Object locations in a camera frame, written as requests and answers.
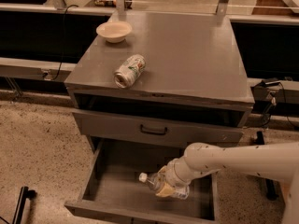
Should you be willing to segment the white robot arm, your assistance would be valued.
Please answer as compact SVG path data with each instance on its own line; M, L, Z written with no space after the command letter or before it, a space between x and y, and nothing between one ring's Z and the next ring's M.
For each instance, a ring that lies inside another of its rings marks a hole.
M231 169L246 175L275 180L290 186L281 224L299 223L299 143L245 147L217 147L205 143L188 145L180 158L164 166L162 188L156 192L168 197L197 178Z

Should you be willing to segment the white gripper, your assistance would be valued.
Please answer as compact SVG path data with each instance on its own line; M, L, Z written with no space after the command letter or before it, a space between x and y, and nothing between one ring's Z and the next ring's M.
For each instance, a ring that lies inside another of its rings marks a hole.
M158 174L165 174L166 181L162 187L155 193L158 197L169 197L175 189L172 187L188 186L192 182L192 172L183 158L175 158L167 165L163 166Z

